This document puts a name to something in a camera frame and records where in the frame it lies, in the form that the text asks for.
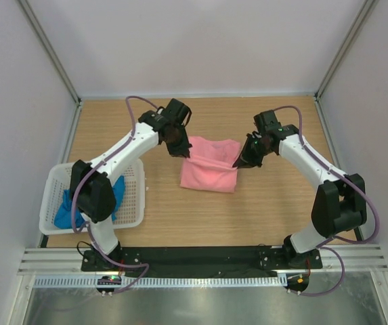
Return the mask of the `pink t shirt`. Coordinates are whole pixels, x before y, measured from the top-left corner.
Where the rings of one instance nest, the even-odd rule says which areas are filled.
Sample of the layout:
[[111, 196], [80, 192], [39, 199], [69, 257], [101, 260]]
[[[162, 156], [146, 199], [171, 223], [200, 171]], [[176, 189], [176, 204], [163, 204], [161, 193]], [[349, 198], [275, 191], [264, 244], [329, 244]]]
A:
[[232, 139], [211, 141], [200, 136], [189, 138], [190, 157], [181, 165], [180, 186], [191, 190], [233, 193], [237, 168], [233, 167], [240, 143]]

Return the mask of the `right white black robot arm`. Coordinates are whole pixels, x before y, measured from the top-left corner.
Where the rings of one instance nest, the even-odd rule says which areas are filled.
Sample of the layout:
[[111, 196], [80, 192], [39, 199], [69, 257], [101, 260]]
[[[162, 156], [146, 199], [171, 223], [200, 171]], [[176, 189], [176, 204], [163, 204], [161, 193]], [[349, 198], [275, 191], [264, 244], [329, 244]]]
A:
[[321, 244], [365, 224], [365, 183], [360, 175], [348, 175], [320, 155], [303, 136], [300, 126], [282, 125], [275, 110], [261, 112], [253, 120], [256, 129], [247, 134], [233, 166], [261, 167], [263, 157], [274, 153], [293, 164], [316, 190], [310, 222], [287, 236], [282, 245], [284, 264], [302, 268], [309, 254]]

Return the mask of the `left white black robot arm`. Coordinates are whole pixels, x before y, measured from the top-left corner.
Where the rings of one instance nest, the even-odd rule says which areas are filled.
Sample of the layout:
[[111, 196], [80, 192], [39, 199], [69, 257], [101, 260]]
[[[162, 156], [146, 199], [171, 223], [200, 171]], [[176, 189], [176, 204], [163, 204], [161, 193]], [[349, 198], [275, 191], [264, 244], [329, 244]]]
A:
[[170, 156], [187, 158], [192, 147], [186, 132], [191, 109], [183, 102], [171, 99], [165, 106], [154, 106], [139, 118], [131, 117], [131, 130], [111, 149], [89, 162], [76, 161], [71, 169], [71, 213], [81, 213], [80, 227], [86, 229], [93, 248], [98, 252], [97, 263], [106, 271], [121, 265], [121, 245], [114, 232], [112, 214], [116, 210], [113, 187], [127, 167], [143, 154], [165, 144]]

